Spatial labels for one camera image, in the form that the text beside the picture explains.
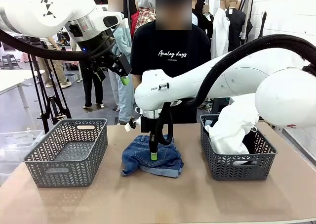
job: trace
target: basket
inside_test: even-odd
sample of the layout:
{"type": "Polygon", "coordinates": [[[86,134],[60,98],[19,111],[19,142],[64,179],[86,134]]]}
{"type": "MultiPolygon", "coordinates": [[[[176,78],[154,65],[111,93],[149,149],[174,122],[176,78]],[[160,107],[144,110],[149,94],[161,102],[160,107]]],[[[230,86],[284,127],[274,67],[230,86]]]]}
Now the basket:
{"type": "Polygon", "coordinates": [[[215,180],[266,180],[277,150],[258,130],[247,134],[243,143],[254,148],[254,154],[222,155],[214,152],[209,135],[204,129],[206,120],[217,120],[218,115],[201,115],[201,145],[215,180]]]}
{"type": "Polygon", "coordinates": [[[91,185],[108,146],[106,119],[64,119],[24,158],[37,187],[91,185]]]}

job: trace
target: plaid shirt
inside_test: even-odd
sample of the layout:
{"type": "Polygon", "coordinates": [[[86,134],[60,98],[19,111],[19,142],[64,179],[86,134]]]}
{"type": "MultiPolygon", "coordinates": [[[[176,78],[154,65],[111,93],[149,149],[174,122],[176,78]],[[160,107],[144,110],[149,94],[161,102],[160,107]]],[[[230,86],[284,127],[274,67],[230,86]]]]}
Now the plaid shirt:
{"type": "Polygon", "coordinates": [[[152,9],[152,8],[139,8],[139,17],[138,17],[138,21],[136,24],[135,32],[142,25],[145,25],[145,24],[152,22],[154,20],[156,20],[156,13],[155,13],[154,9],[152,9]]]}

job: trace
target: red garment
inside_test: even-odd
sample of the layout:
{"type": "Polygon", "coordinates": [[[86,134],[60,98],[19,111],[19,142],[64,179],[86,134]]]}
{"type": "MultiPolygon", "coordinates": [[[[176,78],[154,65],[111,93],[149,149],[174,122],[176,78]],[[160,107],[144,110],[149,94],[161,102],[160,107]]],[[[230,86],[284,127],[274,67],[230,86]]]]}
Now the red garment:
{"type": "Polygon", "coordinates": [[[132,39],[134,38],[135,28],[139,17],[139,11],[132,15],[132,30],[131,30],[131,36],[132,39]]]}

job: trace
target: basket filled with clothes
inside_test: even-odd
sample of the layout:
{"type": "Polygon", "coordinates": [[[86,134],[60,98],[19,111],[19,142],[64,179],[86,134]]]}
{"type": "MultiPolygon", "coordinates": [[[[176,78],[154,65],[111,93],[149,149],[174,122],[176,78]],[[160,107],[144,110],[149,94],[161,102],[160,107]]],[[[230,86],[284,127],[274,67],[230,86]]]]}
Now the basket filled with clothes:
{"type": "Polygon", "coordinates": [[[233,103],[201,115],[201,145],[215,180],[266,180],[277,150],[255,127],[254,105],[233,103]]]}
{"type": "Polygon", "coordinates": [[[37,187],[92,184],[108,146],[106,119],[59,121],[24,158],[37,187]]]}

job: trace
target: brown tabletop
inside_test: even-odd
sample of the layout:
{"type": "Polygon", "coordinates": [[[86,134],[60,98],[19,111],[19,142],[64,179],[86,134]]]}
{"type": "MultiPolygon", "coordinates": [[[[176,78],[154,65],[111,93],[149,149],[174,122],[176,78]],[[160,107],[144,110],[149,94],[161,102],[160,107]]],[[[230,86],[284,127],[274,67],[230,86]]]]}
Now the brown tabletop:
{"type": "Polygon", "coordinates": [[[316,220],[316,172],[268,125],[278,150],[266,181],[215,181],[199,124],[175,125],[184,167],[178,179],[137,171],[121,177],[121,155],[140,134],[108,126],[109,146],[86,188],[37,188],[22,163],[0,187],[0,224],[132,224],[316,220]]]}

